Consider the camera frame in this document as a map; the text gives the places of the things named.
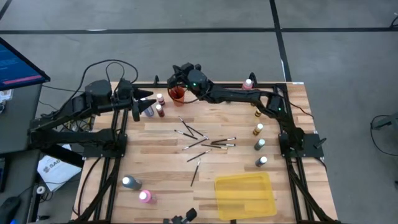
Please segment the paint bottle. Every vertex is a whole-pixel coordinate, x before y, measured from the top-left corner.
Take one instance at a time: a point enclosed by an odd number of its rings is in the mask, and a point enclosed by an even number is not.
[[[266,140],[260,139],[260,140],[254,145],[254,149],[258,151],[258,150],[260,150],[265,144],[266,144]]]
[[[152,106],[149,106],[144,110],[144,113],[146,116],[151,117],[155,115],[154,109],[152,109]]]
[[[143,190],[139,194],[139,201],[142,203],[156,203],[156,197],[148,190]]]
[[[257,136],[262,131],[263,127],[262,124],[257,124],[256,128],[253,130],[253,135]]]
[[[256,160],[255,165],[260,167],[260,166],[264,165],[266,162],[267,162],[267,157],[262,156],[258,160]]]
[[[124,187],[130,188],[133,190],[139,190],[142,187],[142,182],[140,180],[133,178],[130,175],[125,175],[123,177],[122,184]]]
[[[158,93],[158,94],[156,95],[156,98],[157,98],[157,102],[158,102],[160,105],[162,105],[162,106],[166,105],[166,103],[165,103],[165,101],[164,101],[164,99],[163,99],[163,95],[162,95],[161,93]]]
[[[157,114],[159,114],[159,116],[160,116],[161,118],[164,117],[164,110],[163,110],[163,108],[162,108],[161,105],[156,105],[156,111],[157,111]]]
[[[246,81],[244,81],[242,85],[243,90],[251,90],[252,87],[253,87],[253,81],[249,78]]]
[[[256,110],[256,112],[254,113],[254,115],[256,116],[256,117],[260,117],[261,116],[261,111],[259,110],[259,109],[257,109]]]

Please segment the wooden tabletop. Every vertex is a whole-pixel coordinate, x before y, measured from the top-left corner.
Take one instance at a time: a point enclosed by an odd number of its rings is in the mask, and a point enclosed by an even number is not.
[[[304,85],[288,83],[287,86],[290,101],[310,113]],[[238,220],[238,223],[295,223],[287,168],[285,159],[280,155],[277,139],[279,125],[276,120],[263,114],[259,118],[255,117],[256,108],[249,103],[212,105],[204,101],[197,101],[176,107],[167,96],[165,88],[145,90],[164,95],[165,117],[160,118],[155,112],[155,116],[152,118],[148,118],[143,113],[140,122],[134,122],[131,116],[128,118],[126,130],[128,145],[126,155],[121,160],[112,223],[162,223],[164,218],[172,218],[175,215],[185,216],[185,213],[192,207],[198,212],[194,223],[228,223],[218,218],[215,178],[264,171],[269,174],[272,182],[277,215]],[[192,99],[195,97],[187,92],[185,101]],[[301,127],[306,133],[312,133],[315,130],[310,116],[294,107],[292,112],[298,127]],[[201,164],[192,187],[190,187],[190,183],[197,160],[191,162],[187,162],[187,160],[208,150],[209,147],[197,145],[183,151],[185,146],[197,141],[174,132],[174,129],[178,129],[188,133],[178,116],[213,141],[237,137],[237,140],[231,141],[231,143],[236,143],[236,147],[229,147],[227,151],[213,149],[208,154],[201,156]],[[112,113],[97,116],[93,131],[109,128],[111,121]],[[262,123],[264,129],[258,136],[254,136],[252,131],[258,123]],[[266,145],[260,151],[255,151],[253,145],[260,138],[266,140]],[[261,156],[266,156],[268,162],[262,167],[256,167],[254,161]],[[88,159],[85,162],[75,209],[82,182],[95,160]],[[312,158],[303,158],[303,163],[310,193],[327,215],[337,218],[325,168]],[[98,192],[102,169],[103,159],[97,163],[88,178],[83,192],[82,210],[90,204]],[[141,180],[142,190],[153,192],[158,199],[157,203],[153,205],[140,203],[139,191],[122,186],[121,179],[125,175],[131,175]],[[306,218],[303,198],[301,193],[298,194],[302,216]],[[102,218],[106,213],[108,194],[104,198],[101,210]]]

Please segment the red cup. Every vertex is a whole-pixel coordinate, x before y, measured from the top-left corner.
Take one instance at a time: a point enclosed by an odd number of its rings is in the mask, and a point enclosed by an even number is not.
[[[185,90],[182,87],[176,86],[169,90],[169,92],[175,106],[184,105],[182,102],[184,102]]]

